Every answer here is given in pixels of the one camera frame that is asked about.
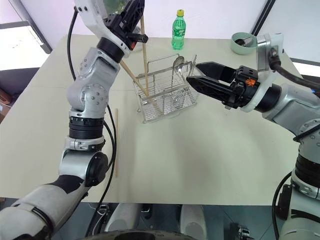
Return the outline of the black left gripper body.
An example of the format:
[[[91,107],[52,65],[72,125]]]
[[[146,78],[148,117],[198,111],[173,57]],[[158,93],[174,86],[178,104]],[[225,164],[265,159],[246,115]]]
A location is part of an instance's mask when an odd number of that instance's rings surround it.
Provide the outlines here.
[[[142,33],[134,33],[134,30],[141,19],[141,14],[121,15],[110,14],[103,20],[104,25],[116,35],[124,44],[133,50],[136,43],[147,43],[148,36]]]

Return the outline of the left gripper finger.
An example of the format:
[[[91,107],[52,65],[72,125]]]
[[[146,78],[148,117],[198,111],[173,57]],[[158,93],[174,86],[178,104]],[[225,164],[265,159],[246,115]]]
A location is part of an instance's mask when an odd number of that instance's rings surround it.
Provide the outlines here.
[[[134,0],[134,1],[137,1],[136,21],[138,24],[138,22],[140,21],[142,15],[144,13],[145,0]],[[128,28],[128,31],[132,33],[135,28]]]
[[[129,0],[121,13],[124,28],[135,28],[137,24],[137,1]]]

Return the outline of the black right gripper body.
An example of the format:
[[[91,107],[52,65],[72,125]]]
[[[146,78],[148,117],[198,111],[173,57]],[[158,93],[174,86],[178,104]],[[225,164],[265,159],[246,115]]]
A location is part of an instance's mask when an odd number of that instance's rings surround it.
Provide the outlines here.
[[[226,106],[234,109],[246,106],[258,89],[257,70],[241,65],[236,70],[230,87],[231,94],[226,101]]]

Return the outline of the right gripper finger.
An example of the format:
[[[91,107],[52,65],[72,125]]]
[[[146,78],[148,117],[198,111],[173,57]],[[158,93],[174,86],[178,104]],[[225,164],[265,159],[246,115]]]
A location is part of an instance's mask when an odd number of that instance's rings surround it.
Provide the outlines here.
[[[233,94],[231,87],[206,76],[188,76],[186,81],[198,93],[216,99],[220,102],[227,102]]]
[[[212,61],[197,63],[196,67],[205,76],[223,82],[232,82],[237,72],[237,70],[234,68]]]

